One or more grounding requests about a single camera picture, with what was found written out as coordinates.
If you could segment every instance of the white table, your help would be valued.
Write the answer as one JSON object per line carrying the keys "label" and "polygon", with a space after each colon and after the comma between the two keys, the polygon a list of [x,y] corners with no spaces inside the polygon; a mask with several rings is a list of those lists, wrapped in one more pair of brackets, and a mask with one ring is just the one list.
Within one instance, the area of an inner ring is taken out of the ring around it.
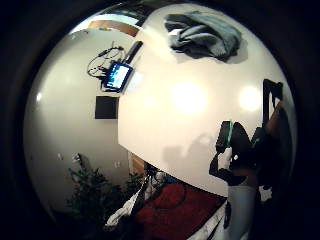
{"label": "white table", "polygon": [[[196,9],[211,12],[242,32],[238,56],[228,63],[195,60],[169,48],[164,16]],[[208,174],[220,125],[224,120],[238,121],[252,137],[262,123],[264,78],[284,83],[295,129],[292,96],[281,69],[262,42],[233,19],[192,4],[165,7],[148,18],[136,40],[144,45],[120,97],[118,138],[123,147],[150,164],[226,196],[226,184]]]}

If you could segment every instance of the fisheye lens view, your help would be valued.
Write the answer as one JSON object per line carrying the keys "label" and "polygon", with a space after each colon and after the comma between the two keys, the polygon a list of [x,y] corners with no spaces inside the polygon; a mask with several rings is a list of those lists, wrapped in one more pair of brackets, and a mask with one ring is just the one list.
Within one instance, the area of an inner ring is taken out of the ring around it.
{"label": "fisheye lens view", "polygon": [[23,119],[32,187],[69,239],[262,239],[297,143],[263,39],[182,0],[83,18],[41,64]]}

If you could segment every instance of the red cushion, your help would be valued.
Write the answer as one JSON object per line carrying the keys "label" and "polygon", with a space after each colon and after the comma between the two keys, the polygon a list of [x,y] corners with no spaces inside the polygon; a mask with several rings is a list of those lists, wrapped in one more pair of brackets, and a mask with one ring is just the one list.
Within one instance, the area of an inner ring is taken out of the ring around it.
{"label": "red cushion", "polygon": [[169,184],[135,215],[141,239],[183,240],[190,237],[222,205],[223,199],[194,187]]}

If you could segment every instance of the cord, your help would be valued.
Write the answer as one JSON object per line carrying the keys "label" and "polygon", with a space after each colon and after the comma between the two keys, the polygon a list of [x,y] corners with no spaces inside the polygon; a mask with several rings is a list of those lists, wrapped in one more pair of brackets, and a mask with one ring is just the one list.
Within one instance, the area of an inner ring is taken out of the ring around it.
{"label": "cord", "polygon": [[[118,50],[114,55],[112,56],[109,56],[109,54],[112,52],[112,50]],[[114,47],[114,41],[112,42],[111,44],[111,47],[109,49],[106,49],[104,51],[102,51],[101,53],[99,53],[96,57],[94,57],[90,62],[89,64],[87,65],[87,73],[89,76],[91,77],[99,77],[97,75],[95,75],[99,70],[101,70],[101,67],[105,64],[106,60],[107,59],[112,59],[112,58],[115,58],[116,56],[118,56],[119,54],[121,54],[121,57],[120,57],[120,61],[123,61],[122,60],[122,51],[125,52],[124,48],[119,46],[119,47]],[[103,58],[103,62],[101,64],[99,64],[98,66],[94,67],[94,68],[90,68],[90,65],[97,59],[97,58]]]}

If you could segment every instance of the gray cloth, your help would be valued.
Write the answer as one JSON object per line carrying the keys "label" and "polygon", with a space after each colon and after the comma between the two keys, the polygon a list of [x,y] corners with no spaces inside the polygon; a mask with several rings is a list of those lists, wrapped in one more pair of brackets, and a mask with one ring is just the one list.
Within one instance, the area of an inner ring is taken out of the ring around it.
{"label": "gray cloth", "polygon": [[165,27],[170,32],[182,29],[170,36],[170,47],[191,57],[211,56],[227,61],[236,55],[241,42],[241,33],[228,23],[199,11],[185,14],[169,14]]}

